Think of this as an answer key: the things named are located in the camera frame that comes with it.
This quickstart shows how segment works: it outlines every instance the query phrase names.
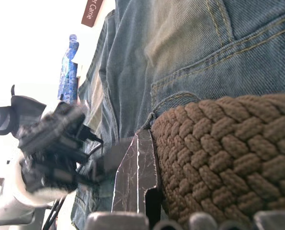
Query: brown sign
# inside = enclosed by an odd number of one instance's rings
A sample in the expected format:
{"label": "brown sign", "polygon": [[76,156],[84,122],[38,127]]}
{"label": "brown sign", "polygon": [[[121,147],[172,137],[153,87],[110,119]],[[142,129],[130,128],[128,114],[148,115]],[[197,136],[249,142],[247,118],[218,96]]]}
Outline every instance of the brown sign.
{"label": "brown sign", "polygon": [[88,0],[81,23],[93,27],[103,0]]}

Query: blue denim jeans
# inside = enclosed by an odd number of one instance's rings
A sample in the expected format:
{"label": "blue denim jeans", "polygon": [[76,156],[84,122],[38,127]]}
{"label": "blue denim jeans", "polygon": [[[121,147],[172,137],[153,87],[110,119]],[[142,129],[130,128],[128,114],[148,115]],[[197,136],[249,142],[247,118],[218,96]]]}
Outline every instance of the blue denim jeans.
{"label": "blue denim jeans", "polygon": [[[81,99],[97,70],[98,155],[178,104],[285,92],[285,0],[116,0]],[[78,189],[71,217],[79,229],[90,212],[110,210],[113,188],[107,178]]]}

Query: jeans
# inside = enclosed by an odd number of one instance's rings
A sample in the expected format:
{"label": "jeans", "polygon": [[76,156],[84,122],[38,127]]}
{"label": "jeans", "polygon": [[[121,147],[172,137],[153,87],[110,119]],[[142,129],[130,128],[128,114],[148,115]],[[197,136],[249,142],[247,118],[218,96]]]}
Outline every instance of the jeans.
{"label": "jeans", "polygon": [[[90,69],[79,95],[88,99],[98,70],[98,155],[179,104],[285,92],[285,0],[116,0]],[[78,189],[79,229],[90,212],[110,210],[113,188],[107,178]]]}

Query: brown woven belt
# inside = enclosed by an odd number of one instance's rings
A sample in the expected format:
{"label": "brown woven belt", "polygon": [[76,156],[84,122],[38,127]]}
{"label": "brown woven belt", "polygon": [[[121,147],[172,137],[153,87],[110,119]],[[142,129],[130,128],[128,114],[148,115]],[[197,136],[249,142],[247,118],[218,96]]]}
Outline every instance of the brown woven belt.
{"label": "brown woven belt", "polygon": [[178,106],[151,128],[167,213],[185,227],[204,211],[246,225],[285,210],[285,94]]}

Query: sign with text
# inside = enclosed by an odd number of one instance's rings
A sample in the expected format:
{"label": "sign with text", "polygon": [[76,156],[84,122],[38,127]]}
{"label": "sign with text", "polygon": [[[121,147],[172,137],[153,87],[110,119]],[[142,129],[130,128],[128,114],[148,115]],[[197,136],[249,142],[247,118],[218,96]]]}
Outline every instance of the sign with text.
{"label": "sign with text", "polygon": [[88,0],[81,23],[93,27],[103,0]]}

